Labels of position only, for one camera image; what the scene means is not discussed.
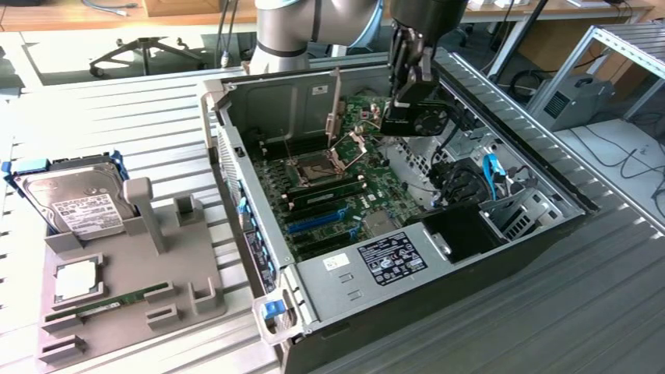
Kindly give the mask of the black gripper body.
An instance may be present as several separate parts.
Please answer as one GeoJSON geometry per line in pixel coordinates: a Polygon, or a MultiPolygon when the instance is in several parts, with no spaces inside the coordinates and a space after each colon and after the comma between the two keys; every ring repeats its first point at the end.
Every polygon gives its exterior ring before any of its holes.
{"type": "Polygon", "coordinates": [[[460,25],[466,9],[465,0],[393,0],[389,14],[404,27],[422,35],[429,44],[460,25]]]}

